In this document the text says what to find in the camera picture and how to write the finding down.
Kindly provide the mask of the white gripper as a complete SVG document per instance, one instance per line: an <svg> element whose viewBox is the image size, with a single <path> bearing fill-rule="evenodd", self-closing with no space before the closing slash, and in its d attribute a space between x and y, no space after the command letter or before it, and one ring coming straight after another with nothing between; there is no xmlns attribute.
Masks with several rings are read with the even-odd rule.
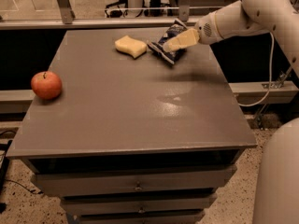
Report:
<svg viewBox="0 0 299 224"><path fill-rule="evenodd" d="M216 13L211 12L200 17L194 28L188 29L179 35L170 38L163 44L165 52L177 51L194 46L198 41L202 44L211 45L221 41L221 35L216 25Z"/></svg>

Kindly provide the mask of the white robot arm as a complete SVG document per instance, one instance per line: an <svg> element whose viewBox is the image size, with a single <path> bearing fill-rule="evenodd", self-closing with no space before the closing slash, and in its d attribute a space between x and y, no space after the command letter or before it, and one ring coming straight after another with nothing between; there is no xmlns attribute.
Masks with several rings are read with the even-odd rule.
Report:
<svg viewBox="0 0 299 224"><path fill-rule="evenodd" d="M271 34L299 76L299 14L290 0L238 0L200 18L193 28L163 44L166 52L233 36Z"/></svg>

